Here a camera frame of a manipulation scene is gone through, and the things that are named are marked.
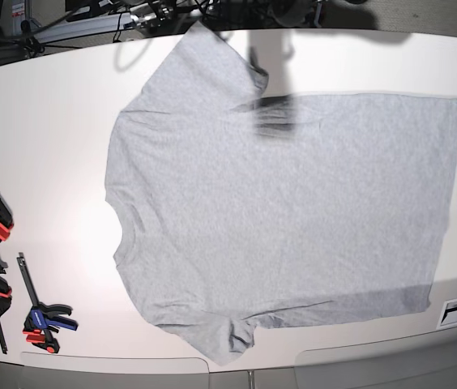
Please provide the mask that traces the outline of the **grey T-shirt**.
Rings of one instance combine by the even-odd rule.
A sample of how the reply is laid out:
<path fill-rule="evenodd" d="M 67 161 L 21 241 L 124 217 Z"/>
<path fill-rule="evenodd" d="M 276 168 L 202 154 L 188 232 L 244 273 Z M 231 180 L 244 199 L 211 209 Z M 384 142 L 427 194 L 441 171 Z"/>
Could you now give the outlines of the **grey T-shirt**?
<path fill-rule="evenodd" d="M 109 142 L 126 291 L 218 365 L 257 327 L 427 310 L 449 224 L 457 98 L 266 97 L 267 82 L 194 24 Z"/>

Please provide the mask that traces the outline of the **aluminium frame rail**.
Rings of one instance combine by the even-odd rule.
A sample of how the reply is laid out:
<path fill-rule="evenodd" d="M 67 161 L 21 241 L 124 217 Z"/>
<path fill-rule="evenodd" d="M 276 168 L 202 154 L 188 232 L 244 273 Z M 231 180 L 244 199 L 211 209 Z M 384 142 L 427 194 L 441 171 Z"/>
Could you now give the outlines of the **aluminium frame rail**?
<path fill-rule="evenodd" d="M 49 44 L 58 41 L 70 40 L 83 36 L 100 35 L 110 32 L 149 28 L 148 18 L 136 18 L 129 12 L 113 15 L 97 16 L 96 18 L 82 19 L 74 22 L 61 22 L 44 32 L 36 34 L 40 43 Z"/>

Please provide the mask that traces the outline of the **blue bar clamp on table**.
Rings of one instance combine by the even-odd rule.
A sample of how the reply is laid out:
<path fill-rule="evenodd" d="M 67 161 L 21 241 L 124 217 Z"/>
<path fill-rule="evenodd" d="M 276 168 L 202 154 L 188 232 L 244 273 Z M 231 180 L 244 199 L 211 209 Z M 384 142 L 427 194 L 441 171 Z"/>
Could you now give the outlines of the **blue bar clamp on table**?
<path fill-rule="evenodd" d="M 70 318 L 72 308 L 66 305 L 44 304 L 37 296 L 23 253 L 18 254 L 17 263 L 32 303 L 23 323 L 26 341 L 47 353 L 57 354 L 60 345 L 54 335 L 61 329 L 77 331 L 79 327 L 78 323 Z"/>

